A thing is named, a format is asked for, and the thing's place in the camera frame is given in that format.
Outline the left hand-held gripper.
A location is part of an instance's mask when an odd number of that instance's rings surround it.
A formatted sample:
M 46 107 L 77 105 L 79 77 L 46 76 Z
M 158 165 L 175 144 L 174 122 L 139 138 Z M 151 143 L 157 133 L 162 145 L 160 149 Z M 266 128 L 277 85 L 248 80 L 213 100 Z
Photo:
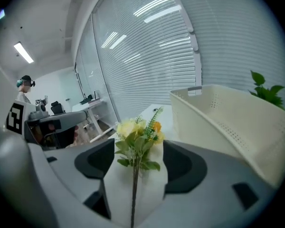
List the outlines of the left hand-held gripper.
M 33 105 L 16 100 L 7 116 L 6 129 L 43 149 L 63 149 L 74 142 L 73 127 L 86 119 L 85 111 L 50 116 L 43 103 Z

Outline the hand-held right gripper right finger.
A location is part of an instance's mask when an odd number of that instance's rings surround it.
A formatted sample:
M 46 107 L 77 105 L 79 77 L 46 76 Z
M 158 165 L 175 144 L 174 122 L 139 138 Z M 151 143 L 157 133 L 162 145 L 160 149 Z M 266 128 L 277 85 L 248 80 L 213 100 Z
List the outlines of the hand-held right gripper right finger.
M 245 212 L 266 203 L 273 188 L 238 159 L 164 141 L 168 171 L 163 207 L 174 212 Z

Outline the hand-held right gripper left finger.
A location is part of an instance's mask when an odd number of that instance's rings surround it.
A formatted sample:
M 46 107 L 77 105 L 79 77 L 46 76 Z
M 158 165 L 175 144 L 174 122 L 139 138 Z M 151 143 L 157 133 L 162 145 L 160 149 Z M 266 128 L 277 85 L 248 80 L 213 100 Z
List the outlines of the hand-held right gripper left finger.
M 114 159 L 114 139 L 50 151 L 28 146 L 57 219 L 110 220 L 104 176 Z

